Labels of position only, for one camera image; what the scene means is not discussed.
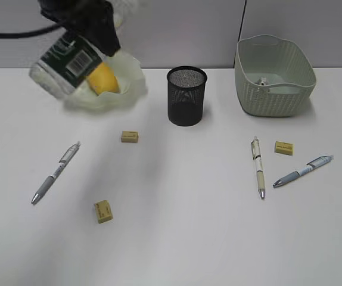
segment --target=barcode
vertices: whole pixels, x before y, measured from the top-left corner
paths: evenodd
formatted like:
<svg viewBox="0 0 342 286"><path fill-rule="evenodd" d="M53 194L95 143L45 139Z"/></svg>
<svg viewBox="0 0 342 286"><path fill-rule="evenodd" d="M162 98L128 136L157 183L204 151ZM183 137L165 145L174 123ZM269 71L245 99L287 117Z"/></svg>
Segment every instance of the barcode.
<svg viewBox="0 0 342 286"><path fill-rule="evenodd" d="M81 50L66 68L77 77L88 68L91 62L93 62L92 58L84 50Z"/></svg>

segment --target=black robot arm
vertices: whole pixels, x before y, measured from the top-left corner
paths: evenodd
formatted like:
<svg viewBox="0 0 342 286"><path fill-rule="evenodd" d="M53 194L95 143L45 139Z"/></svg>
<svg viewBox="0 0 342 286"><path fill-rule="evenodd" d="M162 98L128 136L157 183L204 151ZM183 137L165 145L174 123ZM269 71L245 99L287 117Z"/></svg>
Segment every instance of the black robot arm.
<svg viewBox="0 0 342 286"><path fill-rule="evenodd" d="M105 0L38 0L41 14L83 36L105 55L113 56L120 44L113 21L113 6Z"/></svg>

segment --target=white wall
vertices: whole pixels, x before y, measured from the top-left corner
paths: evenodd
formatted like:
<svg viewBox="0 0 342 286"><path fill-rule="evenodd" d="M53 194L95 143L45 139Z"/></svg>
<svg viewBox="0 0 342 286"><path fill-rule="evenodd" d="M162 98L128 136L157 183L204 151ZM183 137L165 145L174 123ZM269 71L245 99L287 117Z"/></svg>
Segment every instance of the white wall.
<svg viewBox="0 0 342 286"><path fill-rule="evenodd" d="M143 67L232 67L244 0L143 0L120 35ZM51 24L37 0L0 0L0 32ZM28 67L62 34L0 40L0 67Z"/></svg>
<svg viewBox="0 0 342 286"><path fill-rule="evenodd" d="M342 67L340 0L248 0L242 38L264 33L292 40L315 67Z"/></svg>

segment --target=pen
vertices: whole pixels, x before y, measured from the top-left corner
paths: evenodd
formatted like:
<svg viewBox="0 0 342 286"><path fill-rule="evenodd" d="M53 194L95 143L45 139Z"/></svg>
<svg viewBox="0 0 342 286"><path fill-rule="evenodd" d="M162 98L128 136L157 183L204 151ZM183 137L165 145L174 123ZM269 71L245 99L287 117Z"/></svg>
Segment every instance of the pen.
<svg viewBox="0 0 342 286"><path fill-rule="evenodd" d="M258 189L259 189L261 199L264 200L265 199L265 181L264 181L264 173L262 171L260 142L256 136L254 137L254 140L252 141L251 145L252 145L253 161L256 164Z"/></svg>
<svg viewBox="0 0 342 286"><path fill-rule="evenodd" d="M295 179L298 179L299 177L306 175L307 173L311 172L312 170L315 170L318 167L321 167L329 162L331 162L331 160L334 159L334 156L322 156L319 157L311 162L309 162L308 164L306 164L306 167L298 172L298 171L294 171L293 173L290 173L289 175L284 176L283 178L279 179L277 182L275 182L273 184L274 188L277 188L279 186L283 186L291 181L294 181Z"/></svg>
<svg viewBox="0 0 342 286"><path fill-rule="evenodd" d="M77 142L73 146L71 146L68 151L65 152L65 154L62 156L62 158L59 161L59 164L56 171L53 173L53 175L48 176L47 179L42 183L41 187L38 189L38 191L33 196L33 199L31 201L31 204L37 204L39 200L48 192L50 187L53 185L54 181L58 178L58 176L61 174L61 172L65 169L65 167L68 165L70 160L73 158L73 156L77 153L78 149L80 148L81 143Z"/></svg>

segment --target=woven basket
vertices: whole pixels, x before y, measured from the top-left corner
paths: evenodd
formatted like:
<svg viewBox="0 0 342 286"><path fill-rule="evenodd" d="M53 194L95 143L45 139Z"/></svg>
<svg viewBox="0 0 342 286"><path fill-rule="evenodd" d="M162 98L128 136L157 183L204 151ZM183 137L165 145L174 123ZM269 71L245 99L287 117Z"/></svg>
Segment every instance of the woven basket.
<svg viewBox="0 0 342 286"><path fill-rule="evenodd" d="M255 116L295 115L310 97L316 77L302 50L271 35L237 44L236 89L242 109ZM266 85L257 84L266 80Z"/></svg>

